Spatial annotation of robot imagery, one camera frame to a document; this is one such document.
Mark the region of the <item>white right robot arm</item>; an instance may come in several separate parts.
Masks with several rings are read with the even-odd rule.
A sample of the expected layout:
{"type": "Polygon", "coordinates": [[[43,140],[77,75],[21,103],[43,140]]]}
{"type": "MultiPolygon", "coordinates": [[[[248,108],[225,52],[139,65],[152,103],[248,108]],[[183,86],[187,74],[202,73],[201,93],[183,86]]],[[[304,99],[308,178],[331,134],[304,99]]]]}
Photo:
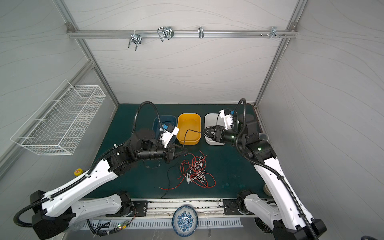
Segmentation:
{"type": "Polygon", "coordinates": [[[246,106],[246,99],[240,99],[234,110],[220,111],[223,126],[203,131],[212,141],[234,146],[254,166],[273,197],[268,203],[250,190],[242,191],[237,198],[238,211],[254,214],[257,227],[276,240],[317,240],[327,230],[325,223],[315,219],[302,204],[283,173],[268,136],[260,131],[258,120],[248,116],[246,109],[240,115],[240,105],[246,106]]]}

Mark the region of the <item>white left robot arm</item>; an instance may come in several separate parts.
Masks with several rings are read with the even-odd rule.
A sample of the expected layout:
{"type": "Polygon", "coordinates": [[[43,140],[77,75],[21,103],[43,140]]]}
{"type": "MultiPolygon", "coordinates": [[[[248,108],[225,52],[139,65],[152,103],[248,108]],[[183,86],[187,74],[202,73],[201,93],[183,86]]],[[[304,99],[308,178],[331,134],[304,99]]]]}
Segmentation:
{"type": "Polygon", "coordinates": [[[135,113],[132,134],[128,140],[101,154],[88,171],[66,184],[48,192],[34,192],[30,196],[30,204],[14,215],[14,224],[32,228],[39,239],[47,240],[76,222],[101,215],[123,217],[133,212],[134,203],[126,192],[91,200],[84,197],[124,175],[139,161],[164,160],[168,164],[187,153],[186,148],[171,142],[180,131],[172,124],[159,122],[159,136],[150,129],[136,130],[138,115],[145,105],[152,106],[156,114],[159,112],[154,103],[141,103],[135,113]]]}

